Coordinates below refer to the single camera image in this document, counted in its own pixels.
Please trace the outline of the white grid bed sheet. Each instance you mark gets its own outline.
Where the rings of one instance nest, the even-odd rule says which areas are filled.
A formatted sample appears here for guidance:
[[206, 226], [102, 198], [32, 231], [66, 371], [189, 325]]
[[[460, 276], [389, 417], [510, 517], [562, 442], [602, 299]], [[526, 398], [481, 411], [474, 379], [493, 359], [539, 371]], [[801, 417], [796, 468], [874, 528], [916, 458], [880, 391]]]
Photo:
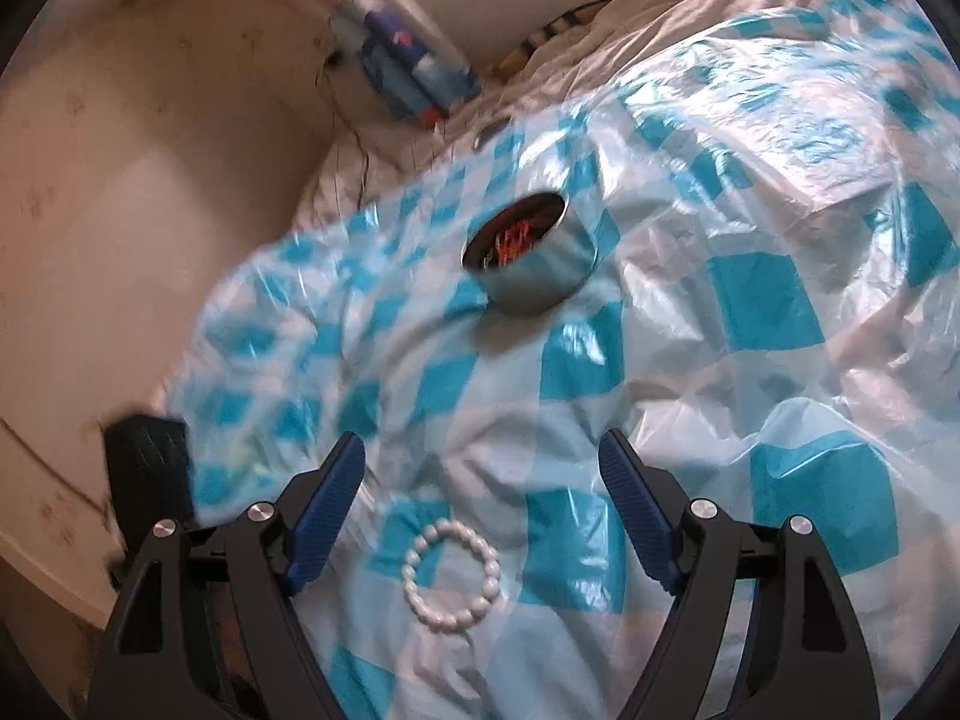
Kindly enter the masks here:
[[771, 8], [814, 8], [827, 0], [612, 0], [578, 41], [540, 49], [509, 82], [494, 82], [459, 114], [425, 133], [402, 124], [360, 125], [335, 138], [301, 192], [296, 231], [348, 218], [416, 177], [472, 151], [491, 119], [514, 119], [574, 98], [619, 71], [697, 32]]

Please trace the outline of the striped plush toy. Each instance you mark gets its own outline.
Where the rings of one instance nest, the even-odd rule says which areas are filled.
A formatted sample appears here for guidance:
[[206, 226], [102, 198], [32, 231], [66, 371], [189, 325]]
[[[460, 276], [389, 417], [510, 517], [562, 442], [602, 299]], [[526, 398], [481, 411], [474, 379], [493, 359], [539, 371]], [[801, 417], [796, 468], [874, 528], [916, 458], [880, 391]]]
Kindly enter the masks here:
[[534, 55], [548, 44], [558, 47], [563, 41], [578, 41], [597, 13], [612, 0], [592, 0], [574, 10], [565, 11], [517, 44], [508, 54], [493, 62], [485, 73], [497, 82], [506, 83], [529, 65]]

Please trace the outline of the round silver metal tin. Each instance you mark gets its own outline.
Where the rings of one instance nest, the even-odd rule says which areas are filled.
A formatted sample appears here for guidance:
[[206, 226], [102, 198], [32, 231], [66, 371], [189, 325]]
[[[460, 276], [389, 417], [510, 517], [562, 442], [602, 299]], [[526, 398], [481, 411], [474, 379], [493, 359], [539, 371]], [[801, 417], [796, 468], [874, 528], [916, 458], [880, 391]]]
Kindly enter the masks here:
[[561, 193], [529, 193], [483, 221], [460, 266], [505, 316], [537, 316], [576, 293], [599, 260], [596, 238]]

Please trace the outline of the round silver tin lid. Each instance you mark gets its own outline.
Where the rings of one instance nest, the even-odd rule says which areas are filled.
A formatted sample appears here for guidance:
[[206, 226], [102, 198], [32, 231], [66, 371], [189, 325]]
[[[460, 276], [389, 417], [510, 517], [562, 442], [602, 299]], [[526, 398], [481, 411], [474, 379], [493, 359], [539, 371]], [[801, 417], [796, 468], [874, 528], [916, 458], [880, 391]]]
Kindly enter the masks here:
[[503, 117], [496, 117], [496, 119], [491, 119], [486, 124], [483, 124], [475, 133], [473, 137], [472, 149], [475, 153], [482, 151], [485, 146], [487, 146], [491, 140], [493, 140], [496, 135], [500, 135], [505, 128], [508, 128], [512, 124], [512, 119], [509, 115], [503, 115]]

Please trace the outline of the blue white checkered plastic sheet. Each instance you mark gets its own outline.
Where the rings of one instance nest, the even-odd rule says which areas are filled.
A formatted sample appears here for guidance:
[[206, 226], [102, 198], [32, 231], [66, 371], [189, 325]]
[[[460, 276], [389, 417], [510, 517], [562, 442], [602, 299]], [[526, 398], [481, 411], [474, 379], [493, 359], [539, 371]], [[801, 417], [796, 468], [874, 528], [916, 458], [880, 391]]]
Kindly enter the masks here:
[[[529, 193], [596, 238], [553, 309], [460, 266]], [[352, 431], [299, 621], [353, 718], [610, 718], [669, 600], [597, 470], [822, 533], [893, 717], [958, 624], [958, 70], [914, 0], [771, 8], [512, 119], [218, 286], [167, 395], [205, 523]]]

